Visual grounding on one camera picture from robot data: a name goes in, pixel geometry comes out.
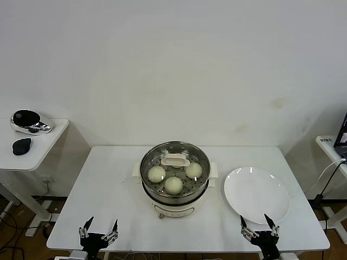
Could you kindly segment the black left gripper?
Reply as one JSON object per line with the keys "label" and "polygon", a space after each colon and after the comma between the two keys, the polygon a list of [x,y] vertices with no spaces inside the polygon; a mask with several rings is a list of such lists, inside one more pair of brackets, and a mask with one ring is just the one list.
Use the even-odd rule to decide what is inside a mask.
{"label": "black left gripper", "polygon": [[91,217],[83,227],[79,227],[80,245],[82,250],[87,252],[87,257],[97,257],[101,249],[108,247],[108,243],[113,243],[118,238],[118,220],[115,221],[112,230],[106,235],[100,233],[88,233],[94,217]]}

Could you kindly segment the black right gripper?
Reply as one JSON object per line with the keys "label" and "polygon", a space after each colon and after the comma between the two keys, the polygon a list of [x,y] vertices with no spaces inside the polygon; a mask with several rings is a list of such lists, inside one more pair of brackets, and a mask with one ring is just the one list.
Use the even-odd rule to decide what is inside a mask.
{"label": "black right gripper", "polygon": [[253,231],[247,226],[246,221],[241,215],[241,234],[251,244],[261,249],[264,259],[279,259],[280,253],[277,248],[277,242],[279,240],[280,227],[275,225],[274,221],[268,215],[264,214],[264,216],[271,229],[270,231]]}

